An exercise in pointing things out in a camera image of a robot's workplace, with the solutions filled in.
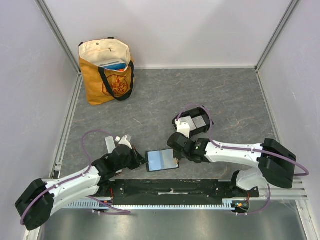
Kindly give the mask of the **black leather card holder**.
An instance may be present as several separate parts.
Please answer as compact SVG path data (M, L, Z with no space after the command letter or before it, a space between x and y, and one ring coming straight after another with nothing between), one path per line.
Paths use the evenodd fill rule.
M173 170L180 167L179 160L175 157L174 150L171 148L147 151L145 158L147 160L147 172Z

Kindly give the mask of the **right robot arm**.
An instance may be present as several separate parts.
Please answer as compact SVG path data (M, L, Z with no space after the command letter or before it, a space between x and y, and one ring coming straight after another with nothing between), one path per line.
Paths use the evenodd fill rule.
M271 138L249 145L227 144L212 143L206 138L193 141L176 132L169 137L167 145L179 159L185 158L197 164L223 162L250 167L240 170L232 178L234 181L229 184L229 191L235 197L266 184L282 189L290 189L293 185L295 165L283 158L296 162L296 156Z

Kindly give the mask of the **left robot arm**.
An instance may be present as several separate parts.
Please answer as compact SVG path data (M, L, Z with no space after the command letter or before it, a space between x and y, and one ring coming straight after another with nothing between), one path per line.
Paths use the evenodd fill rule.
M15 202L20 224L32 231L42 226L61 208L81 198L93 195L106 196L108 181L123 169L135 170L146 164L145 157L135 147L118 145L92 162L90 166L60 179L33 180Z

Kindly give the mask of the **black plastic card bin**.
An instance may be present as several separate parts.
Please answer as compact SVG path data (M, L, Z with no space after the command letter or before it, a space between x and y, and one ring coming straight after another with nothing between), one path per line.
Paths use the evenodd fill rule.
M214 124L213 121L210 121L203 106L184 111L181 115L178 114L171 122L176 132L189 139L195 135L207 133L210 125Z

